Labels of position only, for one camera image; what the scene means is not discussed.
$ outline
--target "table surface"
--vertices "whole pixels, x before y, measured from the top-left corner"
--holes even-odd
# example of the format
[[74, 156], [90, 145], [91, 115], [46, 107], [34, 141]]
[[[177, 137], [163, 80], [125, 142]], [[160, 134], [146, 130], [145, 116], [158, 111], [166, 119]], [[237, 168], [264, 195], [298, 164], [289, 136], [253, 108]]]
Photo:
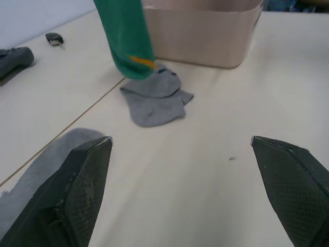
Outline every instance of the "table surface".
[[292, 247], [250, 140], [302, 146], [329, 168], [328, 21], [264, 12], [248, 57], [233, 70], [164, 62], [195, 94], [185, 119], [140, 128], [117, 86], [75, 122], [69, 129], [114, 139], [89, 246]]
[[124, 78], [97, 12], [54, 32], [64, 49], [44, 36], [23, 44], [35, 65], [0, 87], [0, 183]]

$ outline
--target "beige plastic bin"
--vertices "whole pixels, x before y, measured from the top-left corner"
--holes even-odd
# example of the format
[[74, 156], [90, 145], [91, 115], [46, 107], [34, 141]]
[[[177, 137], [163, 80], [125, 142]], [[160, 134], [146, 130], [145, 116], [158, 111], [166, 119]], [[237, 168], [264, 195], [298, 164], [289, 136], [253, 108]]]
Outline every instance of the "beige plastic bin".
[[262, 0], [143, 0], [155, 56], [234, 68], [245, 58]]

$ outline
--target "cloth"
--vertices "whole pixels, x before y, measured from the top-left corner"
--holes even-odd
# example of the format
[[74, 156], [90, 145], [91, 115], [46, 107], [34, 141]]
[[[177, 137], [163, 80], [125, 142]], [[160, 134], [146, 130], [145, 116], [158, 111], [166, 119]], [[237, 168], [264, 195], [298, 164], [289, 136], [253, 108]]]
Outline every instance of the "cloth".
[[94, 0], [118, 69], [145, 79], [156, 67], [140, 0]]
[[15, 222], [36, 190], [53, 175], [73, 148], [104, 135], [88, 129], [74, 129], [51, 143], [27, 168], [10, 192], [0, 198], [0, 240]]
[[120, 90], [132, 121], [141, 127], [155, 127], [185, 117], [184, 106], [194, 96], [180, 88], [179, 77], [162, 66], [145, 80], [132, 80]]

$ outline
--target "wall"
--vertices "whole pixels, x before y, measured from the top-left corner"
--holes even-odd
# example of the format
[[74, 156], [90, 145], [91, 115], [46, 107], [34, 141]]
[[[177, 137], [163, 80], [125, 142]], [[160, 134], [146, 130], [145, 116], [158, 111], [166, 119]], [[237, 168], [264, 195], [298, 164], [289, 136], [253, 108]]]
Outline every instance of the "wall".
[[94, 9], [93, 0], [0, 0], [0, 49], [22, 44]]

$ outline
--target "crumpled sock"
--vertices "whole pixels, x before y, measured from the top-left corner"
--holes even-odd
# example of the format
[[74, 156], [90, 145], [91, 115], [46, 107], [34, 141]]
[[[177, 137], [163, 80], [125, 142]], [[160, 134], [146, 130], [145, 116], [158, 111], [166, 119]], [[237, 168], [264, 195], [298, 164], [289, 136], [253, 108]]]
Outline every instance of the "crumpled sock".
[[120, 88], [132, 121], [141, 127], [164, 125], [185, 117], [184, 106], [194, 97], [181, 88], [179, 77], [162, 66], [144, 80], [132, 80]]
[[90, 139], [103, 136], [102, 133], [89, 129], [71, 130], [51, 143], [33, 161], [14, 188], [0, 197], [0, 240], [36, 190], [61, 167], [70, 151]]

